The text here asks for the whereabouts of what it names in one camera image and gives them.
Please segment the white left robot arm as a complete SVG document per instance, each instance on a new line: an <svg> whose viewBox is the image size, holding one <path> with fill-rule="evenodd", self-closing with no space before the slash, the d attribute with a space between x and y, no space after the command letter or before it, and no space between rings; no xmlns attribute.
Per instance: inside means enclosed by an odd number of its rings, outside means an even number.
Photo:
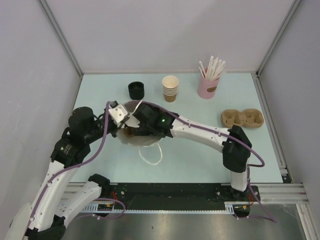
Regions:
<svg viewBox="0 0 320 240"><path fill-rule="evenodd" d="M31 205L25 240L62 239L70 222L84 207L96 199L105 200L113 195L110 180L94 174L62 208L58 207L71 178L80 167L98 156L107 134L115 136L129 115L116 102L107 103L99 116L86 106L73 110L68 127L53 148L45 179Z"/></svg>

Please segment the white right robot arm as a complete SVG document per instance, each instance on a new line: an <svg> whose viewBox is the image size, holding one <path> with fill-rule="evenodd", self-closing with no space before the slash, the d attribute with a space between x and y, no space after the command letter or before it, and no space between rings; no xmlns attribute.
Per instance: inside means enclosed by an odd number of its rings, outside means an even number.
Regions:
<svg viewBox="0 0 320 240"><path fill-rule="evenodd" d="M231 196L237 201L248 196L247 168L252 144L240 126L219 128L199 125L147 102L137 106L132 116L138 120L138 127L133 131L135 136L187 139L222 153L223 166L230 171Z"/></svg>

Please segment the light blue paper bag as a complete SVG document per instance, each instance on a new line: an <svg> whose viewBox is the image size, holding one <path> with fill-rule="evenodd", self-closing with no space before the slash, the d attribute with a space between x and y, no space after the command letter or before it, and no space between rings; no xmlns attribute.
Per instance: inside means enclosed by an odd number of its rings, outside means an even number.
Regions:
<svg viewBox="0 0 320 240"><path fill-rule="evenodd" d="M125 106L125 108L137 108L142 104L142 100L131 100L128 101L126 103L124 103L123 105ZM161 140L160 137L156 137L156 136L135 136L135 137L126 137L124 135L123 132L124 128L121 128L118 132L117 132L117 138L121 141L122 144L125 145L129 145L129 146L134 146L134 147L138 147L138 153L140 158L147 164L151 165L151 166L156 166L158 165L162 159L163 159L163 152L162 152L162 148L159 144L159 141ZM141 148L143 147L154 147L157 146L159 149L159 153L160 153L160 159L157 162L150 162L149 160L147 160L141 152Z"/></svg>

